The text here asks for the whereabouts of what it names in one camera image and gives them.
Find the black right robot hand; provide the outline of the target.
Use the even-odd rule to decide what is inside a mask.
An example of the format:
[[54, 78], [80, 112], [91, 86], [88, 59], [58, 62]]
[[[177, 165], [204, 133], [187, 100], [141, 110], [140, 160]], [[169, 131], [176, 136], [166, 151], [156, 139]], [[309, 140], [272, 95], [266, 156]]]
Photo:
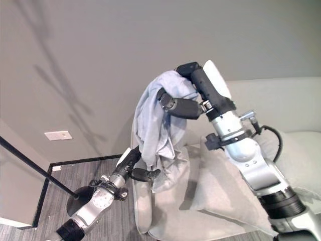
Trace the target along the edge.
[[176, 71], [196, 87], [203, 102], [174, 98], [164, 88], [161, 88], [157, 92], [156, 99], [168, 114], [183, 119], [198, 119], [201, 114], [205, 113], [211, 121], [229, 111], [236, 110], [231, 97], [220, 94], [218, 88], [211, 83], [209, 75], [205, 73], [205, 66], [191, 62], [178, 66]]

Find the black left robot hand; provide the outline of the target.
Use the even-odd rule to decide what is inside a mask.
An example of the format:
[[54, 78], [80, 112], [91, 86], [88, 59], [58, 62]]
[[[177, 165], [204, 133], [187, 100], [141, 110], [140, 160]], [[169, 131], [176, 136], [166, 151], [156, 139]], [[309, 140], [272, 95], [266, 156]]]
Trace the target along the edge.
[[140, 182], [153, 181], [160, 173], [160, 169], [155, 171], [148, 171], [143, 168], [135, 168], [136, 163], [141, 159], [141, 152], [139, 146], [134, 149], [129, 148], [126, 150], [121, 158], [120, 162], [116, 165], [113, 171], [113, 175], [121, 176], [125, 181], [131, 178]]

